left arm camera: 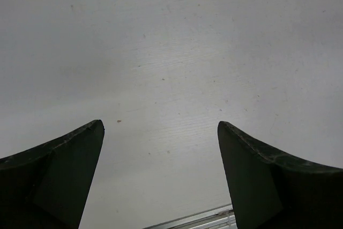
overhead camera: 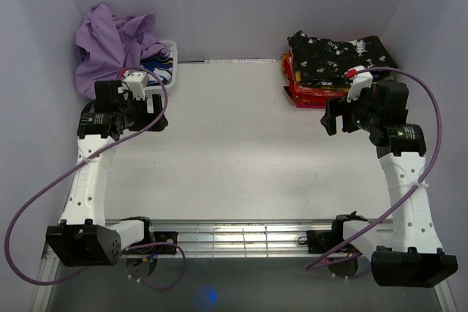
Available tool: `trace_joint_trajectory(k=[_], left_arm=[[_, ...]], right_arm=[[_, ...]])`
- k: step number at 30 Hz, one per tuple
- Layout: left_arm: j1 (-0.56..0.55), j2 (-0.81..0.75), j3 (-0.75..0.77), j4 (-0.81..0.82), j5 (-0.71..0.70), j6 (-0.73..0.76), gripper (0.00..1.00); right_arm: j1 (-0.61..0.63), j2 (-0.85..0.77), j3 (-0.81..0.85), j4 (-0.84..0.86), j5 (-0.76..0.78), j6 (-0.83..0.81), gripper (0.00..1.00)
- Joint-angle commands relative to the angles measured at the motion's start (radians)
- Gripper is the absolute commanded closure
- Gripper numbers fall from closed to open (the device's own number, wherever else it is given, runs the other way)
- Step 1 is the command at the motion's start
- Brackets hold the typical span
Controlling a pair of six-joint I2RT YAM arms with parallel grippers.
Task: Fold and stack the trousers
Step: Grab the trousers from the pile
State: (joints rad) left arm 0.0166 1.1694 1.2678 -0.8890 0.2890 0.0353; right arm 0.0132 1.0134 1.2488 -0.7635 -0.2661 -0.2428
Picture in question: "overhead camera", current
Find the purple trousers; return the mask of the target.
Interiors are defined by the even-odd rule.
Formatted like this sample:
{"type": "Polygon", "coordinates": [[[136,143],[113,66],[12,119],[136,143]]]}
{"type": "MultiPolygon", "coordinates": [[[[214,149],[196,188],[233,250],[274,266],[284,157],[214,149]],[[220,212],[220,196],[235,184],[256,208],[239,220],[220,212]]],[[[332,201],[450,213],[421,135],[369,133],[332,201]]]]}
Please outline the purple trousers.
{"type": "Polygon", "coordinates": [[[75,34],[80,55],[75,72],[78,93],[94,99],[95,82],[116,80],[123,68],[139,67],[147,59],[168,60],[170,51],[152,34],[154,25],[153,14],[122,20],[106,4],[93,6],[75,34]]]}

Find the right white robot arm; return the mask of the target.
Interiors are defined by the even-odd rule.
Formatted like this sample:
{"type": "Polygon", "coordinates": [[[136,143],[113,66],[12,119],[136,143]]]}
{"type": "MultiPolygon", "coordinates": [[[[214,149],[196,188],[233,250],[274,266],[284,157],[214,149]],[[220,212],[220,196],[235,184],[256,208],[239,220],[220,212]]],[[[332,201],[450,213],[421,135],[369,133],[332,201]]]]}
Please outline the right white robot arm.
{"type": "Polygon", "coordinates": [[[343,132],[369,133],[385,174],[393,219],[387,239],[356,213],[339,215],[332,223],[331,245],[338,251],[354,246],[371,263],[380,286],[432,288],[458,269],[457,258],[446,254],[432,221],[427,185],[421,180],[426,166],[423,130],[407,123],[409,90],[403,83],[376,84],[355,80],[345,97],[328,101],[321,123],[336,133],[336,118],[343,132]]]}

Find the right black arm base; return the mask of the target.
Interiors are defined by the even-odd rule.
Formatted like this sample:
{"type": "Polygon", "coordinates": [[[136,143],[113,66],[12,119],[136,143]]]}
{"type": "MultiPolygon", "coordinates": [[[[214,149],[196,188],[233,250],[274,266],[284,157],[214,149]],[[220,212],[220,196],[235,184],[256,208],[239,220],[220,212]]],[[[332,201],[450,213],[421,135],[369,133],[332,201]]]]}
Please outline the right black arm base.
{"type": "Polygon", "coordinates": [[[298,238],[300,246],[306,246],[309,254],[324,254],[343,241],[343,232],[337,230],[308,230],[298,238]]]}

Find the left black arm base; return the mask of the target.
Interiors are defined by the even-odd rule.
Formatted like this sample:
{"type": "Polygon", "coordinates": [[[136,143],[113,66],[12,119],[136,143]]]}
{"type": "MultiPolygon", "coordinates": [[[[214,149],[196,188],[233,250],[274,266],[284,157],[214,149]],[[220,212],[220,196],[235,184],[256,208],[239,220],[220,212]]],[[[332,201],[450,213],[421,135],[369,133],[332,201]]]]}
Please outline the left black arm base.
{"type": "Polygon", "coordinates": [[[150,256],[152,254],[173,255],[177,253],[177,248],[168,246],[168,243],[178,243],[178,233],[174,231],[150,232],[140,242],[132,244],[124,251],[125,254],[139,254],[150,256]],[[149,243],[166,243],[164,246],[147,246],[149,243]]]}

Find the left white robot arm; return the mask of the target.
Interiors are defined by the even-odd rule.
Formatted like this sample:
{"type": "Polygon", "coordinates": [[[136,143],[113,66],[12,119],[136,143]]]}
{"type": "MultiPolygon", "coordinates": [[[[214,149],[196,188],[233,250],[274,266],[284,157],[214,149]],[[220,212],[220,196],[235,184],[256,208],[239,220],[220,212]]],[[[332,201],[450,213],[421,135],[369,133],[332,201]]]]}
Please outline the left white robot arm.
{"type": "Polygon", "coordinates": [[[149,96],[149,76],[135,71],[123,80],[98,81],[95,99],[87,104],[78,123],[78,164],[67,204],[59,223],[49,226],[46,243],[67,267],[115,265],[124,249],[139,253],[155,244],[147,217],[125,218],[108,226],[105,194],[116,142],[129,130],[160,132],[167,125],[159,94],[149,96]]]}

